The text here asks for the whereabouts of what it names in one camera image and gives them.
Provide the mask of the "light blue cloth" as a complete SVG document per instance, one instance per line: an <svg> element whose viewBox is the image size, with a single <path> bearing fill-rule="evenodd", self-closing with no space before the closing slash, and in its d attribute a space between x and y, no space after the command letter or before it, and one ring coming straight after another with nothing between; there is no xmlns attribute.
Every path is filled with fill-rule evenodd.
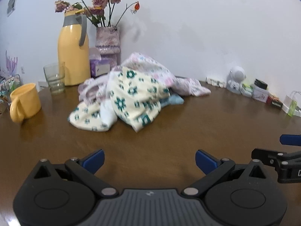
<svg viewBox="0 0 301 226"><path fill-rule="evenodd" d="M178 94L173 93L168 98L160 99L161 107L164 108L168 105L182 105L184 103L184 99L181 98Z"/></svg>

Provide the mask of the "cream green floral garment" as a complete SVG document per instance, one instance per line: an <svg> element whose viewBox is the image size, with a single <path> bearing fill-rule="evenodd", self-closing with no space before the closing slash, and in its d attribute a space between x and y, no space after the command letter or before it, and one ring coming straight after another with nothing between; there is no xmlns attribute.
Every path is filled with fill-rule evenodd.
<svg viewBox="0 0 301 226"><path fill-rule="evenodd" d="M139 132L160 113L160 100L170 97L164 84L127 67L109 80L107 94L101 103L79 103L70 113L69 123L78 129L105 132L119 118Z"/></svg>

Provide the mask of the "purple tissue box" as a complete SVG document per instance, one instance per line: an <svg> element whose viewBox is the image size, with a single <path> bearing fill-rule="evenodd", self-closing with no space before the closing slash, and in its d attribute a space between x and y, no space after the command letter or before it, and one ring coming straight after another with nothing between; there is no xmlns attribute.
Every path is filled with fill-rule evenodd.
<svg viewBox="0 0 301 226"><path fill-rule="evenodd" d="M101 55L96 47L89 49L90 73L93 78L105 75L110 71L110 59L106 55Z"/></svg>

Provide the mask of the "purple knitted vase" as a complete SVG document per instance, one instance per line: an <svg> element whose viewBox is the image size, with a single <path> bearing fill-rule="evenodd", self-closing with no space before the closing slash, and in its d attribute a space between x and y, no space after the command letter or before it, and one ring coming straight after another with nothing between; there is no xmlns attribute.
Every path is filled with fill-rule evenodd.
<svg viewBox="0 0 301 226"><path fill-rule="evenodd" d="M117 27L99 27L96 32L95 47L101 55L120 53L120 31Z"/></svg>

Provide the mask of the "red black small box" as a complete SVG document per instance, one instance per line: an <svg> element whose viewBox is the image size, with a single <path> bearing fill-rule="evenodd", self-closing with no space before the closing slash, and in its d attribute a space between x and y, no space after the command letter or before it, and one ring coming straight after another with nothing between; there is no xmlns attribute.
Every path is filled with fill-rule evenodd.
<svg viewBox="0 0 301 226"><path fill-rule="evenodd" d="M273 94L269 94L266 103L269 106L277 108L277 109L281 109L283 106L283 103L280 101L280 99Z"/></svg>

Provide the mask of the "white letter ornament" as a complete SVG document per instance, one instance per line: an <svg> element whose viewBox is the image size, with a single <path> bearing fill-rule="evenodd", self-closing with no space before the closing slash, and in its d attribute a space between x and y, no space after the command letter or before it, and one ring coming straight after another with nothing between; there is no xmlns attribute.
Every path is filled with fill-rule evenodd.
<svg viewBox="0 0 301 226"><path fill-rule="evenodd" d="M210 77L206 77L206 83L219 88L226 88L226 83L224 81L216 80Z"/></svg>

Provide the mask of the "yellow mug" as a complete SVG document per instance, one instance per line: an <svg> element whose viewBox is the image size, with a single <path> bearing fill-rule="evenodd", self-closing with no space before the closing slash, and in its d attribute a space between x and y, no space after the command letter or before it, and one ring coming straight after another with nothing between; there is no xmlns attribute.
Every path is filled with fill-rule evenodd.
<svg viewBox="0 0 301 226"><path fill-rule="evenodd" d="M41 110L41 101L35 83L24 84L10 94L10 117L15 123L22 123Z"/></svg>

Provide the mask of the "white astronaut figurine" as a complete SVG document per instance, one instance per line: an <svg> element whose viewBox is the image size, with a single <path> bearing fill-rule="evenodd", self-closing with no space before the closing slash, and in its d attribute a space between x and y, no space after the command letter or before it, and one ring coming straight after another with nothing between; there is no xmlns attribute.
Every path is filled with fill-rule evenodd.
<svg viewBox="0 0 301 226"><path fill-rule="evenodd" d="M234 66L229 72L226 89L232 93L241 94L240 88L245 79L246 74L244 69L240 66Z"/></svg>

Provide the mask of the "pink floral garment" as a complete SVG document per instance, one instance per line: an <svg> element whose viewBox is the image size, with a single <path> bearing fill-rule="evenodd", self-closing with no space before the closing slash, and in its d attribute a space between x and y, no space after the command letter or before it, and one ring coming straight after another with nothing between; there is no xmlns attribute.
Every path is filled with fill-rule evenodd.
<svg viewBox="0 0 301 226"><path fill-rule="evenodd" d="M211 91L203 87L198 80L177 77L155 59L141 53L132 53L121 65L114 66L108 74L96 79L87 79L84 83L80 84L78 87L79 101L89 105L94 102L100 103L106 99L108 97L106 92L109 80L111 80L113 76L118 75L123 67L153 77L180 96L205 96L211 93Z"/></svg>

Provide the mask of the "clear drinking glass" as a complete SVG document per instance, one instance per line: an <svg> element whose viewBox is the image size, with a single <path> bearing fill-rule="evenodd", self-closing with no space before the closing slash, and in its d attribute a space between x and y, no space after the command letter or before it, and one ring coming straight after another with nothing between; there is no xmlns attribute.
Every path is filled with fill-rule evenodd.
<svg viewBox="0 0 301 226"><path fill-rule="evenodd" d="M59 62L46 65L44 75L52 95L60 94L65 90L65 63Z"/></svg>

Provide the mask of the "yellow thermos jug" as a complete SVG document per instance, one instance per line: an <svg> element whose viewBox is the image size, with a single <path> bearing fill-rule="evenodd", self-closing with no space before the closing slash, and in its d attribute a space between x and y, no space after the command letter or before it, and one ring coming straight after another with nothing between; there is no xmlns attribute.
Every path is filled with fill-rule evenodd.
<svg viewBox="0 0 301 226"><path fill-rule="evenodd" d="M58 38L58 61L65 64L65 85L79 85L91 77L87 16L84 10L65 12Z"/></svg>

